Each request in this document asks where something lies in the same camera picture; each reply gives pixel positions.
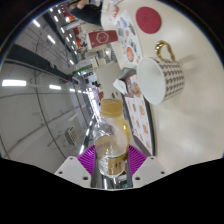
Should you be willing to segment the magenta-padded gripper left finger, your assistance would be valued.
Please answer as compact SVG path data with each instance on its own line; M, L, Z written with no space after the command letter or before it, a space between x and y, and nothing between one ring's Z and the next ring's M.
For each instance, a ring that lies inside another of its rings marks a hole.
M95 147L91 146L77 157L69 156L57 169L55 175L81 187L90 188L95 159Z

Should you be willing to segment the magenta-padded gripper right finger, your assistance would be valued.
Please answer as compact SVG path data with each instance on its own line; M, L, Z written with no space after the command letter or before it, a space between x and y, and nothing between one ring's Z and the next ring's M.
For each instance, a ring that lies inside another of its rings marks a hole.
M166 176L165 168L154 156L129 146L127 183L129 188L140 188Z

